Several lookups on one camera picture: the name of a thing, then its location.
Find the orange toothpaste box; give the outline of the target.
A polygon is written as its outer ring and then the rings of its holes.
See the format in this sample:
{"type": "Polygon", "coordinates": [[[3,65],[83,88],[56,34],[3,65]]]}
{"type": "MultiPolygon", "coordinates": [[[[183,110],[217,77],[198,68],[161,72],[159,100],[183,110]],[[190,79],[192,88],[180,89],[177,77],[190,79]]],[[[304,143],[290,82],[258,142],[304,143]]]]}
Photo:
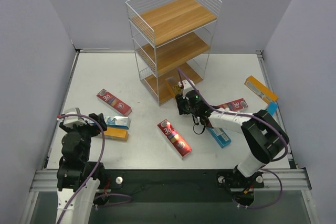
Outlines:
{"type": "Polygon", "coordinates": [[[267,104],[270,104],[271,102],[277,102],[279,99],[275,93],[263,85],[254,76],[249,76],[245,80],[244,85],[267,104]]]}
{"type": "Polygon", "coordinates": [[[126,129],[119,129],[114,127],[107,127],[107,130],[104,131],[105,139],[115,140],[115,141],[127,141],[129,134],[126,129]]]}
{"type": "Polygon", "coordinates": [[[182,89],[178,85],[178,80],[175,77],[166,78],[165,84],[172,98],[176,99],[177,95],[182,94],[182,89]]]}

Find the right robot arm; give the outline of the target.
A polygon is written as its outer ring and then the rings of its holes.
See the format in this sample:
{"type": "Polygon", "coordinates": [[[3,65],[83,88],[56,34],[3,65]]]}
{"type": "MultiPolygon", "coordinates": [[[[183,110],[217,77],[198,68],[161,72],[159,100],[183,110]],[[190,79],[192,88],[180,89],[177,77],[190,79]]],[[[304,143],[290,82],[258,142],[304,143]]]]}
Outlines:
{"type": "Polygon", "coordinates": [[[224,110],[218,106],[208,105],[194,90],[186,95],[178,94],[175,101],[180,115],[191,115],[196,125],[204,129],[230,130],[242,134],[249,147],[247,157],[229,172],[229,177],[223,183],[229,188],[247,190],[260,182],[261,168],[267,164],[282,159],[281,152],[286,155],[289,138],[266,110],[257,113],[240,113],[224,110]]]}

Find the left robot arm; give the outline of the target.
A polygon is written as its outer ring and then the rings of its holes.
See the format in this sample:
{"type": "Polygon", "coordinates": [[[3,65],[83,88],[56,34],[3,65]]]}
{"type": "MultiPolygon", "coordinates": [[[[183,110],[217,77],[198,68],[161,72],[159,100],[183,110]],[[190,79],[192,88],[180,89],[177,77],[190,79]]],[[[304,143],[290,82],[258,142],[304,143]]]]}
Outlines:
{"type": "Polygon", "coordinates": [[[102,113],[80,114],[74,108],[57,117],[65,131],[57,170],[56,223],[88,223],[98,188],[107,178],[100,160],[89,160],[91,139],[104,135],[107,125],[102,113]]]}

